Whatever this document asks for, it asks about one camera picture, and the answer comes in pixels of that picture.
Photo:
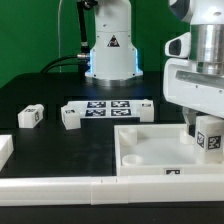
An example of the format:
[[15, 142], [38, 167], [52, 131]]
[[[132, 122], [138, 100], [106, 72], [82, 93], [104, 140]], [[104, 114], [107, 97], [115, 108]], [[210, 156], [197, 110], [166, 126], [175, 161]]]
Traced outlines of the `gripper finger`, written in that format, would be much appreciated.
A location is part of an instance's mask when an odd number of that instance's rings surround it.
[[182, 108], [182, 114], [185, 120], [185, 123], [187, 124], [187, 133], [194, 137], [195, 136], [195, 126], [196, 126], [196, 117], [197, 112], [193, 109], [183, 107]]

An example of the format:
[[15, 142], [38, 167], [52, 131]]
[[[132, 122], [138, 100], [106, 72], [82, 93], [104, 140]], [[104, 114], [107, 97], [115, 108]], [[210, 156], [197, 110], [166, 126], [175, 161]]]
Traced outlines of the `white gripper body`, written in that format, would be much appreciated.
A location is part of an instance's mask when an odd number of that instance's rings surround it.
[[196, 71], [196, 63], [169, 59], [164, 68], [163, 93], [168, 102], [224, 118], [224, 75]]

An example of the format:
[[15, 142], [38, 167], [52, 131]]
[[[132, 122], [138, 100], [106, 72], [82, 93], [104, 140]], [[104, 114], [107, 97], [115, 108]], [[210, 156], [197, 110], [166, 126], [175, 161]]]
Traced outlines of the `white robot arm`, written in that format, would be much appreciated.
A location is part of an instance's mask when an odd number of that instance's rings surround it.
[[[224, 0], [167, 0], [190, 30], [165, 45], [163, 94], [183, 107], [190, 122], [197, 112], [224, 119]], [[95, 10], [96, 42], [85, 78], [103, 86], [124, 86], [143, 75], [131, 42], [129, 0], [77, 0]]]

